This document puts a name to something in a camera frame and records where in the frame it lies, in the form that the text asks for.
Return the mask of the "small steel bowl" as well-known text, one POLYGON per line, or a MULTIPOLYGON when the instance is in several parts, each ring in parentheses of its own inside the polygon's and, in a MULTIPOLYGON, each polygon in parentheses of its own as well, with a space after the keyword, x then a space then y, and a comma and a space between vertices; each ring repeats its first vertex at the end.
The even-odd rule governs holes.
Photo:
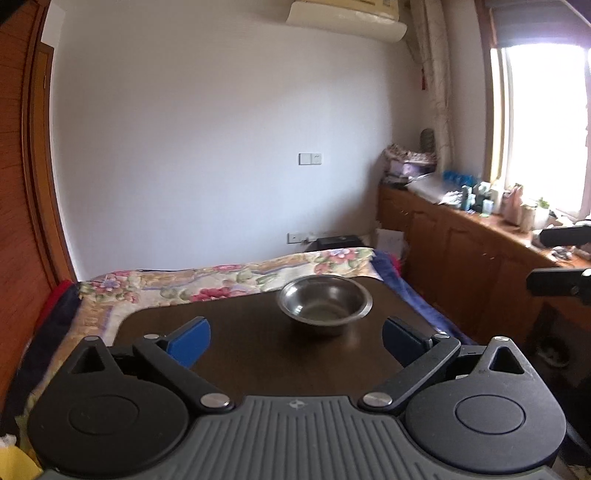
POLYGON ((277 306, 294 324, 319 335, 341 335, 373 309, 369 290, 337 275, 297 278, 283 286, 277 306))

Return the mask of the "pink bottle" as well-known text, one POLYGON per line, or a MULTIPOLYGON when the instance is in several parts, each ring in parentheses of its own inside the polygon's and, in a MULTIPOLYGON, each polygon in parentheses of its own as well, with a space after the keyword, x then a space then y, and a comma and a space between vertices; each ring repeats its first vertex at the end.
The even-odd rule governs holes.
POLYGON ((504 192, 501 213, 505 222, 514 226, 520 225, 522 196, 523 186, 521 184, 515 184, 511 189, 504 192))

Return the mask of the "wooden low cabinet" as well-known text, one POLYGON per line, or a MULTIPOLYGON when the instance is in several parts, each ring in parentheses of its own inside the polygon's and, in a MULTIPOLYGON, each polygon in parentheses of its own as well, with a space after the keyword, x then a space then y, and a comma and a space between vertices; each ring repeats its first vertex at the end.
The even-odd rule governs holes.
POLYGON ((486 343, 504 335, 522 344, 545 306, 590 328, 590 310, 579 300, 535 298, 527 291, 532 270, 562 263, 500 217, 434 205, 382 185, 377 219, 382 227, 404 234, 404 279, 471 339, 486 343))

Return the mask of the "floral bed quilt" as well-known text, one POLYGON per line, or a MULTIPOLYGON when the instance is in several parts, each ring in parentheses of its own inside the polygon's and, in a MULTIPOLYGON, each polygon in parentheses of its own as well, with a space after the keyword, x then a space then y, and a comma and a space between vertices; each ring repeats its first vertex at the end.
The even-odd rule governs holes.
POLYGON ((53 350, 41 381, 29 393, 24 412, 30 412, 83 337, 98 336, 111 345, 120 324, 136 311, 273 291, 308 275, 378 279, 380 274, 372 265, 374 258, 373 249, 355 247, 177 271, 114 271, 84 281, 74 288, 73 299, 80 304, 74 308, 73 319, 53 350))

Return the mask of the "blue blanket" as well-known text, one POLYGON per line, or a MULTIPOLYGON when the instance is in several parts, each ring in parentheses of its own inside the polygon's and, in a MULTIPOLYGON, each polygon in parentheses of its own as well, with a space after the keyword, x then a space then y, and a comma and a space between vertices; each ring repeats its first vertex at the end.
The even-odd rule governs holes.
POLYGON ((375 250, 370 262, 374 270, 382 278, 382 281, 420 314, 434 329, 458 338, 464 345, 475 345, 476 342, 474 340, 465 335, 452 321, 429 304, 406 282, 396 268, 396 260, 396 257, 392 257, 384 251, 375 250))

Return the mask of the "white paper bag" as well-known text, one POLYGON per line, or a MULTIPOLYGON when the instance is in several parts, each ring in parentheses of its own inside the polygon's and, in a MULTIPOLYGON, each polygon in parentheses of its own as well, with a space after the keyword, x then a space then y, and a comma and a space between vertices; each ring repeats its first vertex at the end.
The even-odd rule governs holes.
POLYGON ((398 230, 377 228, 376 249, 401 260, 406 248, 405 234, 398 230))

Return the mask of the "red and dark folded clothes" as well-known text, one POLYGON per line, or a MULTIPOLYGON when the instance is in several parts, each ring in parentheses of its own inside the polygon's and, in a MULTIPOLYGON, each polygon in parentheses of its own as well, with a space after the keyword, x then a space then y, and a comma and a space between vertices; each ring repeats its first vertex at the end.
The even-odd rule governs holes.
POLYGON ((14 374, 1 414, 1 435, 20 437, 16 418, 24 414, 29 395, 40 384, 79 308, 79 285, 62 281, 47 297, 33 337, 14 374))

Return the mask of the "clear plastic bag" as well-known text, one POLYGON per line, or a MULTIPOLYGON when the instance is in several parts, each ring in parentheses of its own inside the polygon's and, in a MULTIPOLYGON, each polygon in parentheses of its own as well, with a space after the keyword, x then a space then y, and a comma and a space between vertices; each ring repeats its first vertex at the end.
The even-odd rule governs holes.
POLYGON ((459 209, 462 191, 451 181, 437 174, 428 174, 410 181, 407 190, 434 205, 447 205, 459 209))

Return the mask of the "stack of folded fabrics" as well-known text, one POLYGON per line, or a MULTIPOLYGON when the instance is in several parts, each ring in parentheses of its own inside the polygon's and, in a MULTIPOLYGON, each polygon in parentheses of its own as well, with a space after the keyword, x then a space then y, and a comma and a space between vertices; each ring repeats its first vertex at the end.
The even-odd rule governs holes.
POLYGON ((385 161, 383 182, 390 185, 407 185, 417 178, 437 170, 437 158, 433 153, 415 152, 396 143, 382 153, 385 161))

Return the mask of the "wooden louvered wardrobe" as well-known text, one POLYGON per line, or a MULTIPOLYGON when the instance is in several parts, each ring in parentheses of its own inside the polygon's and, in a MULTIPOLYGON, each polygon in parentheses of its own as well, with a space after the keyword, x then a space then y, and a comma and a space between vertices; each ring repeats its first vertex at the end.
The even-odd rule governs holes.
POLYGON ((5 398, 43 304, 65 276, 50 254, 33 166, 34 64, 50 3, 1 3, 1 397, 5 398))

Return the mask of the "yellow plush toy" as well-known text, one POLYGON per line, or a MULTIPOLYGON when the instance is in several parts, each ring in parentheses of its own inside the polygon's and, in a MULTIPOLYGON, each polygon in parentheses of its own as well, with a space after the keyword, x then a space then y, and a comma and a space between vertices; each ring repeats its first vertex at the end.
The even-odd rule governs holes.
POLYGON ((42 470, 20 448, 16 437, 5 435, 0 439, 0 478, 1 480, 35 480, 42 470))

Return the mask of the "patterned curtain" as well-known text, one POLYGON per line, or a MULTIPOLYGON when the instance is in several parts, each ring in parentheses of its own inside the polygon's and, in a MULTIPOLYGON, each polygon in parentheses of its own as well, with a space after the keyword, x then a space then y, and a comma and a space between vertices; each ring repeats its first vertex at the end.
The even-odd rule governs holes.
POLYGON ((417 0, 410 7, 433 113, 437 169, 442 173, 451 166, 454 154, 451 61, 443 2, 417 0))

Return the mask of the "wall power strip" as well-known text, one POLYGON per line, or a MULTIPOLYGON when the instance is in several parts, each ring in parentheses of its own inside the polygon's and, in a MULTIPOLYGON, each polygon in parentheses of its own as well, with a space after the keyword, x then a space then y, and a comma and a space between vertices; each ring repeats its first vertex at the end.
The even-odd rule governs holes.
POLYGON ((290 245, 296 244, 311 244, 317 240, 314 234, 311 233, 288 233, 287 243, 290 245))

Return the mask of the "wall light switch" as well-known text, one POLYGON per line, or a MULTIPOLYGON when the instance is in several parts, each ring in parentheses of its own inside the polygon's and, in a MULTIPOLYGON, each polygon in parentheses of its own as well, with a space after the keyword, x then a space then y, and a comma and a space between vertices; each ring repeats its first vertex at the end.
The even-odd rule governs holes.
POLYGON ((322 164, 321 153, 300 153, 298 154, 298 165, 300 166, 320 166, 322 164))

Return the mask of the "wall air conditioner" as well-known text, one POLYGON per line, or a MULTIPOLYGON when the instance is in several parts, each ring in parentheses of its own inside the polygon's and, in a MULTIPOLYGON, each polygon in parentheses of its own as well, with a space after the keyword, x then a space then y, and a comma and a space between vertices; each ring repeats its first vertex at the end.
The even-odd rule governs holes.
POLYGON ((386 43, 401 41, 408 26, 401 22, 398 1, 305 0, 290 5, 287 25, 360 36, 386 43))

